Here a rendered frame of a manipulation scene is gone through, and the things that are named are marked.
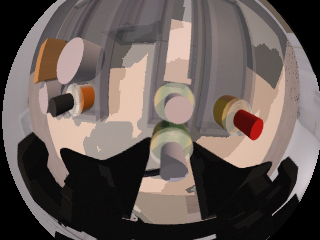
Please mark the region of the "pale pink cylinder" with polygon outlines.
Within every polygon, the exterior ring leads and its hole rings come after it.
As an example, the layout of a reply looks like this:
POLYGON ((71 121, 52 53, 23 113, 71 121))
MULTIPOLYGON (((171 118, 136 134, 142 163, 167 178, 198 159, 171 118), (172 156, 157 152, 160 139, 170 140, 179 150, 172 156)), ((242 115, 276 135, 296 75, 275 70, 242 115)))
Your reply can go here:
POLYGON ((41 112, 44 113, 44 115, 47 115, 49 111, 49 100, 52 99, 52 97, 59 96, 59 84, 60 81, 55 79, 55 80, 47 80, 43 81, 40 85, 40 91, 39 91, 39 101, 40 101, 40 109, 41 112))
POLYGON ((100 45, 80 37, 68 41, 57 60, 56 75, 61 84, 95 79, 100 45))

